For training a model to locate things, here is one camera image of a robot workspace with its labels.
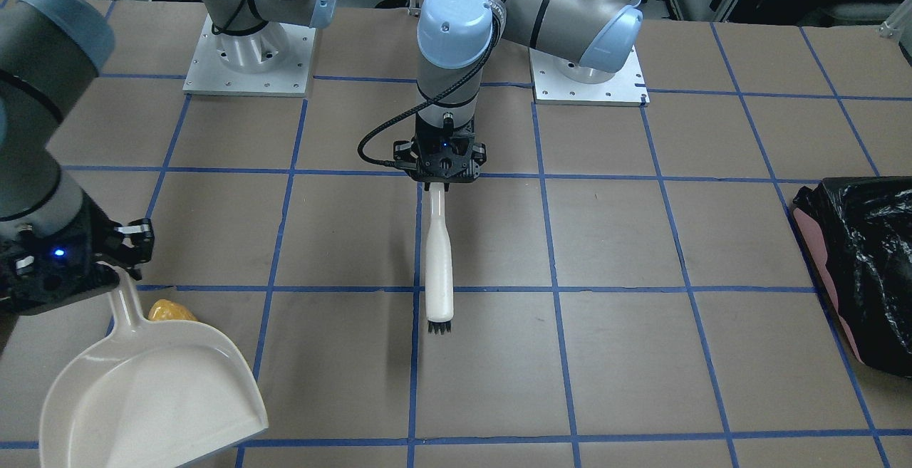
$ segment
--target floor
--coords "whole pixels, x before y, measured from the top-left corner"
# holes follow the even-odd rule
[[[802,185],[912,172],[912,69],[870,30],[648,21],[647,108],[535,104],[503,43],[439,337],[424,194],[355,154],[413,104],[415,18],[340,10],[307,100],[190,98],[202,5],[94,4],[118,49],[49,150],[115,220],[151,217],[143,302],[224,331],[270,416],[195,466],[912,465],[912,381],[851,357],[788,220]],[[108,321],[97,298],[19,319],[0,465],[38,466],[43,396]]]

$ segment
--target garbage bag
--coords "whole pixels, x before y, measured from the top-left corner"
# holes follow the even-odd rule
[[[912,178],[828,178],[794,204],[854,355],[912,377]]]

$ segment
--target crumpled yellow plastic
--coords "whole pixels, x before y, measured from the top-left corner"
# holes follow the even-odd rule
[[[152,322],[159,320],[192,320],[199,322],[196,316],[186,306],[171,302],[168,299],[159,299],[149,310],[149,319]]]

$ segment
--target dustpan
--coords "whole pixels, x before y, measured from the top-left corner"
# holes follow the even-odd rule
[[[38,433],[43,468],[168,468],[267,427],[257,383],[218,329],[149,322],[120,269],[114,329],[52,384]]]

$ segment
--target metal base plate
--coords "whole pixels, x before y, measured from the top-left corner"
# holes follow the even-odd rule
[[[316,30],[297,24],[282,24],[288,33],[291,52],[282,66],[265,73],[238,73],[221,60],[212,34],[212,20],[206,16],[193,52],[183,91],[202,95],[283,95],[303,98],[313,68]]]
[[[557,68],[566,63],[556,56],[529,50],[535,84],[535,102],[550,105],[608,105],[609,107],[640,107],[649,104],[649,92],[639,66],[636,49],[624,68],[612,79],[600,84],[584,84],[567,78]]]

